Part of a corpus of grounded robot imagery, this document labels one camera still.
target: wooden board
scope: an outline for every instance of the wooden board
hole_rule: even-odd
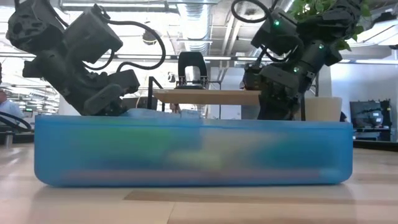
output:
[[[242,90],[154,90],[163,103],[198,105],[258,105],[260,91]]]

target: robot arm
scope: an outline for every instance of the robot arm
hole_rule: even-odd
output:
[[[82,115],[119,116],[126,111],[121,96],[134,93],[139,82],[133,70],[124,65],[152,70],[165,59],[165,46],[151,28],[131,21],[112,21],[103,8],[94,5],[68,25],[57,15],[48,0],[26,0],[16,4],[9,19],[7,38],[18,49],[36,55],[25,62],[23,77],[45,78]],[[151,67],[123,62],[116,73],[95,73],[112,61],[123,42],[108,24],[134,25],[148,30],[162,48],[162,58]],[[108,50],[111,57],[101,68],[91,68]]]
[[[265,22],[251,44],[262,49],[260,57],[265,54],[274,61],[262,67],[257,78],[261,83],[258,85],[261,87],[258,119],[292,119],[322,66],[333,65],[342,59],[336,42],[352,37],[361,15],[362,0],[337,0],[329,10],[302,22],[278,8],[271,12],[258,0],[235,0],[231,10],[244,22],[251,21],[234,12],[234,6],[242,1],[258,5],[266,13],[264,18],[254,21]],[[267,50],[288,56],[277,59]],[[245,76],[253,72],[253,69],[245,69]]]

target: translucent blue container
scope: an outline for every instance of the translucent blue container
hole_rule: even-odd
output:
[[[339,184],[349,123],[37,116],[35,174],[59,187]]]

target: ceiling pipe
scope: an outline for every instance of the ceiling pipe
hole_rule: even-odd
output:
[[[61,4],[60,9],[62,11],[85,11],[89,7],[91,7],[94,3],[91,4]],[[123,6],[123,5],[118,5],[118,6],[112,6],[112,4],[108,6],[104,6],[104,8],[108,12],[161,12],[161,13],[174,13],[174,14],[179,14],[177,8],[170,8],[167,2],[164,2],[164,6],[156,6],[156,7],[148,7],[148,5],[134,5],[132,6]]]
[[[229,36],[231,35],[231,31],[232,31],[232,26],[234,24],[235,21],[235,17],[230,15],[229,16],[229,21],[228,21],[228,25],[226,26],[226,30],[225,30],[225,36],[224,36],[224,41],[223,41],[223,46],[221,48],[221,55],[225,54],[225,49],[226,46],[228,44],[229,41]]]
[[[177,7],[182,20],[183,38],[196,40],[193,42],[185,42],[186,50],[208,55],[210,43],[201,40],[207,40],[210,36],[210,5],[178,4]],[[200,79],[199,71],[193,69],[191,75],[191,80]]]
[[[246,5],[243,4],[242,7],[241,7],[240,15],[243,16],[245,12],[246,12]],[[241,26],[242,26],[242,21],[237,20],[236,24],[234,26],[233,32],[232,32],[231,42],[229,43],[228,50],[226,52],[227,56],[230,56],[231,53],[232,53],[233,47],[235,45],[236,37],[238,36],[238,33],[239,33],[239,30],[240,30]]]

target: ductwork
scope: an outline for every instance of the ductwork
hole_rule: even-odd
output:
[[[185,43],[187,51],[201,52],[208,55],[209,46],[206,40],[210,34],[210,5],[208,4],[178,4],[182,20],[182,34],[185,39],[192,40]],[[193,80],[199,80],[200,74],[193,73]]]

